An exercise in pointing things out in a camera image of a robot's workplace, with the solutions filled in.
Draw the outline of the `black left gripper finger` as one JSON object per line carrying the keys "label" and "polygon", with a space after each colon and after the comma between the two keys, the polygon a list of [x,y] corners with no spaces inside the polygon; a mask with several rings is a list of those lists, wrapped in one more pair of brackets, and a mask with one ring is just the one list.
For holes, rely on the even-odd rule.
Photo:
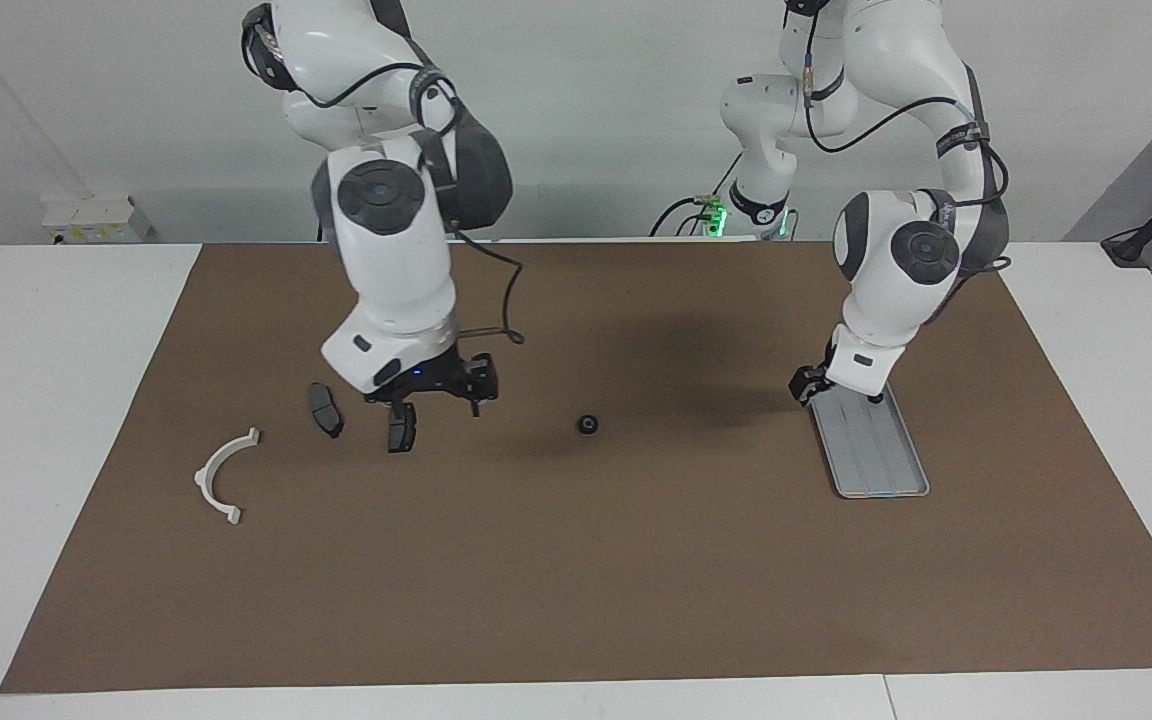
{"label": "black left gripper finger", "polygon": [[824,365],[799,366],[796,370],[788,382],[788,391],[799,406],[809,406],[812,397],[829,388],[827,372],[828,367]]}

